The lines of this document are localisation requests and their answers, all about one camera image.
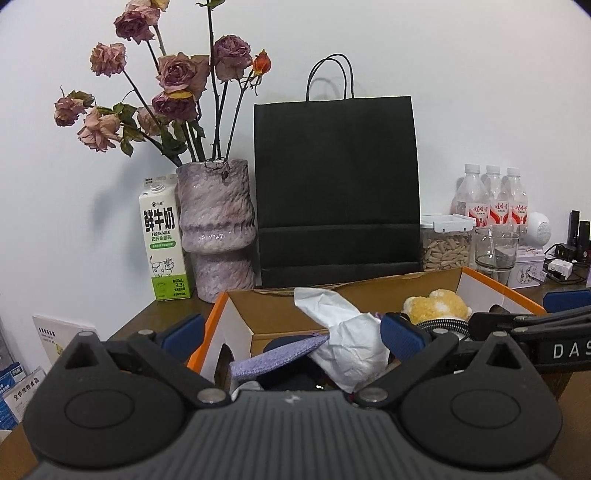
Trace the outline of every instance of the crumpled tissue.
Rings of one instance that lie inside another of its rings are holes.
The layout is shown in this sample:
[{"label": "crumpled tissue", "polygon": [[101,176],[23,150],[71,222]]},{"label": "crumpled tissue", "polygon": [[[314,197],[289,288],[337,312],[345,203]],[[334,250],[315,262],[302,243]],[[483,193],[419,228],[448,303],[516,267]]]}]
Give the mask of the crumpled tissue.
[{"label": "crumpled tissue", "polygon": [[347,393],[384,373],[389,350],[382,343],[380,320],[361,313],[335,291],[296,288],[295,306],[329,330],[329,340],[309,357]]}]

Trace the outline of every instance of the yellow plush toy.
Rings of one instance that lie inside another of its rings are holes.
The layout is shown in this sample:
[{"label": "yellow plush toy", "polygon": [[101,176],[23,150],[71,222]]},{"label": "yellow plush toy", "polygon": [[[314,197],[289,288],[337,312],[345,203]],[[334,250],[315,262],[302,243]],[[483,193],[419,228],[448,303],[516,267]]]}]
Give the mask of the yellow plush toy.
[{"label": "yellow plush toy", "polygon": [[451,290],[432,291],[428,298],[407,298],[402,312],[414,325],[441,318],[467,320],[472,315],[472,309]]}]

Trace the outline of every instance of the vase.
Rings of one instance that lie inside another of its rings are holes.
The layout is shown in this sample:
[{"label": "vase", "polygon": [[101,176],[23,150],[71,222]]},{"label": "vase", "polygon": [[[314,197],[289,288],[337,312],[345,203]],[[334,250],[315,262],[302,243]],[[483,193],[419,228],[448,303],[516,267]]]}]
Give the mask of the vase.
[{"label": "vase", "polygon": [[177,168],[181,243],[191,253],[197,295],[209,303],[223,291],[255,285],[244,251],[256,238],[248,162],[229,160],[225,168],[215,166],[193,162]]}]

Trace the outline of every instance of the plastic water bottle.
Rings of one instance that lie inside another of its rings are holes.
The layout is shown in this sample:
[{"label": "plastic water bottle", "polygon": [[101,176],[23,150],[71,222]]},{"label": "plastic water bottle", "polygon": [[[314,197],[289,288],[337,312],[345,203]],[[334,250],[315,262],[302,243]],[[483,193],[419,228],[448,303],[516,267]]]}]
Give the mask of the plastic water bottle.
[{"label": "plastic water bottle", "polygon": [[495,165],[486,166],[484,186],[490,198],[490,208],[487,225],[508,223],[509,221],[509,196],[504,189],[501,180],[501,168]]},{"label": "plastic water bottle", "polygon": [[456,193],[456,212],[476,219],[476,226],[485,226],[489,212],[489,196],[480,179],[480,165],[466,163],[466,178]]},{"label": "plastic water bottle", "polygon": [[518,168],[507,169],[507,181],[505,192],[509,197],[509,221],[513,225],[519,225],[520,235],[525,234],[527,223],[527,194],[521,184],[521,175]]}]

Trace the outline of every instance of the bolt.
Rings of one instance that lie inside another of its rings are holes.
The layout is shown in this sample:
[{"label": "bolt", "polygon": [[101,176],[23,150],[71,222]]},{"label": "bolt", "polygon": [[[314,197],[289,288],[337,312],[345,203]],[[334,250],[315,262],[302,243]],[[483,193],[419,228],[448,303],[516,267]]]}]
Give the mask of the bolt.
[{"label": "bolt", "polygon": [[219,388],[205,388],[197,394],[197,399],[201,403],[220,403],[226,400],[226,392]]},{"label": "bolt", "polygon": [[368,403],[379,403],[388,398],[388,392],[379,387],[364,388],[359,392],[359,398]]}]

